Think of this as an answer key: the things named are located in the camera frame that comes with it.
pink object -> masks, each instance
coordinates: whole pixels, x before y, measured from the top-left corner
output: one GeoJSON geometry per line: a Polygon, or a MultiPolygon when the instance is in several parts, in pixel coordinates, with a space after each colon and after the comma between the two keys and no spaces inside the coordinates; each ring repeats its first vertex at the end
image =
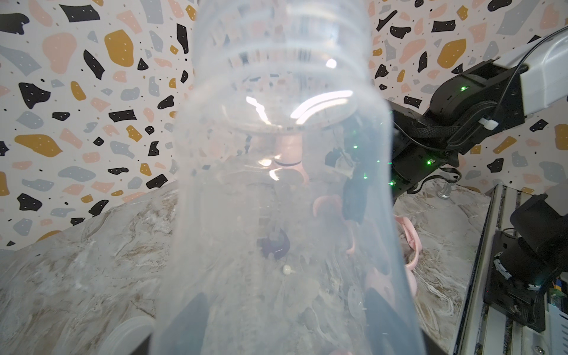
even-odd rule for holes
{"type": "Polygon", "coordinates": [[[146,193],[134,193],[134,194],[131,194],[131,195],[127,195],[127,196],[124,196],[122,198],[122,201],[124,201],[125,203],[130,202],[130,201],[134,200],[135,198],[140,197],[140,196],[145,195],[145,194],[146,193]]]}
{"type": "Polygon", "coordinates": [[[424,19],[422,19],[421,17],[418,21],[416,21],[416,26],[414,26],[414,34],[420,35],[423,30],[424,30],[424,19]]]}
{"type": "Polygon", "coordinates": [[[416,265],[418,265],[418,255],[422,251],[422,243],[420,242],[420,238],[418,238],[418,233],[416,233],[416,229],[412,225],[412,222],[408,219],[408,217],[399,217],[394,216],[394,219],[402,226],[404,229],[404,234],[406,235],[406,241],[410,245],[410,247],[414,250],[414,258],[411,262],[406,264],[406,277],[408,278],[408,285],[410,286],[410,292],[412,297],[416,296],[416,292],[418,291],[418,285],[416,284],[416,277],[412,273],[416,265]]]}
{"type": "Polygon", "coordinates": [[[102,193],[107,193],[110,191],[110,189],[112,189],[112,187],[114,186],[113,182],[98,182],[95,181],[91,187],[94,188],[96,191],[100,191],[102,193]]]}
{"type": "Polygon", "coordinates": [[[426,74],[430,79],[436,79],[436,77],[438,76],[438,74],[440,74],[440,71],[435,69],[435,70],[430,70],[428,72],[428,74],[426,74]]]}
{"type": "MultiPolygon", "coordinates": [[[[348,255],[352,255],[353,253],[355,253],[355,237],[353,235],[352,232],[352,227],[349,225],[348,221],[346,221],[343,218],[343,213],[341,212],[341,207],[342,207],[342,200],[341,197],[339,197],[339,195],[331,195],[331,196],[320,196],[318,198],[315,199],[314,201],[314,205],[312,206],[312,213],[314,215],[314,217],[318,216],[318,210],[321,207],[321,204],[324,202],[331,202],[333,204],[333,206],[335,207],[337,213],[340,215],[341,221],[343,221],[343,223],[345,223],[348,227],[349,230],[349,235],[351,237],[351,248],[347,249],[345,251],[346,254],[348,255]]],[[[408,285],[410,287],[410,291],[412,293],[412,296],[415,297],[416,296],[416,292],[418,290],[418,285],[416,283],[416,277],[414,276],[414,274],[412,273],[412,271],[414,270],[414,268],[416,268],[416,266],[418,265],[418,258],[419,258],[419,254],[422,251],[422,243],[420,242],[420,238],[418,237],[418,233],[416,232],[416,229],[414,228],[414,226],[412,225],[412,222],[410,222],[410,220],[408,219],[408,217],[400,217],[400,216],[394,216],[394,219],[402,226],[403,230],[404,230],[404,234],[406,235],[406,241],[408,242],[409,246],[412,248],[412,250],[414,250],[414,258],[412,259],[412,261],[410,261],[408,264],[406,264],[406,277],[408,280],[408,285]]],[[[373,229],[375,230],[375,232],[378,234],[378,229],[377,226],[373,223],[370,222],[371,225],[373,226],[373,229]]],[[[373,272],[372,270],[367,274],[367,280],[366,280],[366,284],[367,284],[367,289],[370,287],[375,288],[379,294],[381,296],[383,296],[383,298],[385,298],[389,303],[394,304],[395,300],[394,300],[394,295],[392,294],[392,287],[389,285],[392,285],[392,281],[390,279],[390,277],[388,277],[387,275],[381,274],[379,271],[377,271],[376,269],[374,269],[375,272],[373,272]]]]}
{"type": "Polygon", "coordinates": [[[37,0],[29,0],[28,6],[30,7],[30,15],[36,19],[39,23],[46,27],[51,27],[53,24],[53,19],[44,9],[41,8],[37,0]]]}
{"type": "Polygon", "coordinates": [[[525,183],[540,183],[542,182],[542,179],[540,176],[535,174],[523,174],[523,181],[525,183]]]}
{"type": "Polygon", "coordinates": [[[399,63],[401,64],[406,63],[413,55],[420,52],[425,46],[426,46],[425,39],[417,39],[408,42],[408,44],[405,45],[404,49],[402,50],[402,56],[399,59],[399,63]]]}
{"type": "Polygon", "coordinates": [[[400,19],[405,21],[410,21],[410,16],[406,12],[401,12],[400,19]]]}
{"type": "Polygon", "coordinates": [[[485,0],[473,0],[473,2],[471,3],[471,8],[477,9],[479,5],[483,4],[484,2],[485,0]]]}
{"type": "Polygon", "coordinates": [[[0,85],[0,97],[6,95],[9,92],[10,92],[10,89],[8,89],[5,86],[0,85]]]}
{"type": "Polygon", "coordinates": [[[266,32],[266,23],[263,20],[254,21],[250,24],[251,33],[254,37],[258,38],[266,32]]]}
{"type": "Polygon", "coordinates": [[[142,32],[142,28],[140,27],[140,24],[138,24],[138,20],[136,20],[132,11],[128,10],[121,12],[116,16],[116,18],[124,22],[126,26],[130,27],[134,34],[139,34],[140,32],[142,32]]]}
{"type": "Polygon", "coordinates": [[[118,82],[126,82],[126,72],[124,70],[119,70],[116,73],[114,73],[112,78],[118,82]]]}
{"type": "Polygon", "coordinates": [[[411,92],[412,89],[410,89],[410,85],[407,83],[404,83],[400,86],[400,91],[404,94],[404,93],[408,93],[411,92]]]}
{"type": "Polygon", "coordinates": [[[101,160],[101,155],[99,154],[99,152],[83,154],[83,161],[86,163],[97,162],[99,160],[101,160]]]}
{"type": "Polygon", "coordinates": [[[69,60],[77,48],[77,40],[72,34],[55,34],[43,40],[42,48],[51,62],[51,70],[57,74],[65,74],[69,60]]]}
{"type": "Polygon", "coordinates": [[[367,12],[369,13],[369,17],[372,17],[375,15],[375,2],[371,1],[369,3],[369,8],[367,9],[367,12]]]}
{"type": "Polygon", "coordinates": [[[26,170],[30,166],[32,166],[32,162],[30,160],[28,160],[28,161],[16,161],[16,162],[12,163],[12,168],[14,168],[14,169],[26,170]]]}
{"type": "Polygon", "coordinates": [[[174,16],[177,18],[182,18],[183,17],[183,11],[181,10],[181,6],[179,5],[179,2],[174,1],[174,0],[168,0],[170,7],[172,8],[172,12],[174,13],[174,16]]]}
{"type": "Polygon", "coordinates": [[[154,58],[154,61],[156,62],[157,65],[161,66],[162,68],[165,66],[169,66],[170,68],[172,67],[172,62],[170,62],[169,60],[165,60],[162,58],[154,58]]]}
{"type": "Polygon", "coordinates": [[[483,42],[485,39],[485,33],[487,32],[487,23],[476,24],[467,29],[471,32],[473,36],[473,43],[483,42]]]}
{"type": "Polygon", "coordinates": [[[142,113],[144,114],[144,116],[146,116],[148,122],[154,121],[154,112],[151,109],[146,107],[144,111],[142,111],[142,113]]]}
{"type": "Polygon", "coordinates": [[[554,4],[551,3],[544,8],[544,13],[542,14],[542,19],[540,20],[540,29],[547,30],[549,28],[554,28],[558,24],[560,18],[560,11],[554,10],[554,4]]]}
{"type": "Polygon", "coordinates": [[[81,147],[83,146],[83,142],[67,128],[63,128],[63,131],[61,132],[59,139],[73,145],[77,149],[81,149],[81,147]]]}
{"type": "Polygon", "coordinates": [[[66,188],[63,189],[63,192],[68,193],[69,195],[78,195],[81,193],[81,191],[83,191],[83,189],[85,188],[85,185],[79,185],[77,183],[74,183],[70,186],[67,186],[66,188]]]}
{"type": "Polygon", "coordinates": [[[447,9],[448,9],[448,4],[443,4],[438,8],[434,9],[432,12],[430,12],[428,18],[435,19],[436,17],[440,17],[441,15],[445,14],[447,9]]]}
{"type": "Polygon", "coordinates": [[[215,159],[221,158],[223,156],[222,145],[215,138],[209,140],[209,147],[207,148],[208,156],[215,159]]]}
{"type": "Polygon", "coordinates": [[[113,134],[119,135],[120,133],[112,124],[107,124],[103,127],[103,131],[107,134],[107,136],[112,137],[113,134]]]}
{"type": "Polygon", "coordinates": [[[527,146],[529,147],[538,147],[540,145],[540,142],[537,140],[534,140],[532,138],[529,138],[525,141],[525,143],[527,144],[527,146]]]}
{"type": "Polygon", "coordinates": [[[347,249],[345,251],[345,253],[347,255],[353,255],[355,253],[355,236],[353,235],[353,231],[351,230],[350,225],[343,218],[343,213],[341,212],[341,205],[343,204],[343,202],[341,200],[341,197],[339,197],[339,195],[331,195],[331,196],[320,196],[320,197],[316,198],[315,201],[314,201],[314,205],[312,206],[312,213],[313,213],[314,217],[317,217],[321,204],[324,203],[324,202],[327,202],[327,201],[329,201],[333,204],[333,206],[335,207],[335,209],[337,210],[337,213],[339,214],[339,216],[341,218],[341,221],[344,224],[346,224],[347,227],[348,227],[349,236],[351,237],[351,248],[347,249]]]}
{"type": "Polygon", "coordinates": [[[276,154],[273,163],[269,166],[273,169],[292,169],[300,173],[304,184],[310,182],[310,177],[302,165],[303,141],[302,135],[281,136],[276,138],[276,154]]]}
{"type": "Polygon", "coordinates": [[[91,100],[91,106],[96,108],[97,111],[102,112],[104,109],[106,109],[108,106],[110,106],[110,104],[106,101],[103,101],[103,100],[95,97],[94,99],[91,100]]]}

